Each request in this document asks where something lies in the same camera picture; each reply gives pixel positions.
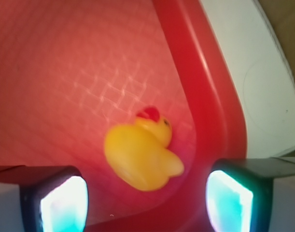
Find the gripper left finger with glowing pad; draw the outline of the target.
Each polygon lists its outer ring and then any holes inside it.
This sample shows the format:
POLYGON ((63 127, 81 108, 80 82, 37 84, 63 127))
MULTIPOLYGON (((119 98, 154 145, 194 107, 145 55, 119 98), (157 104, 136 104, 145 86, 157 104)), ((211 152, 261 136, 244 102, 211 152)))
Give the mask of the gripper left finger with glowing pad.
POLYGON ((74 166, 0 166, 0 232, 82 232, 88 201, 74 166))

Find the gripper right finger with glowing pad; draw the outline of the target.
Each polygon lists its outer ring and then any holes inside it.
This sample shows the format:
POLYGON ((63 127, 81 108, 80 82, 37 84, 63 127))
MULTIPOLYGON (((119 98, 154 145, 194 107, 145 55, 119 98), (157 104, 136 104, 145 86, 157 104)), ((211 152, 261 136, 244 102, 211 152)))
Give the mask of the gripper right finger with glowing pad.
POLYGON ((295 157, 217 160, 206 207, 216 232, 295 232, 295 157))

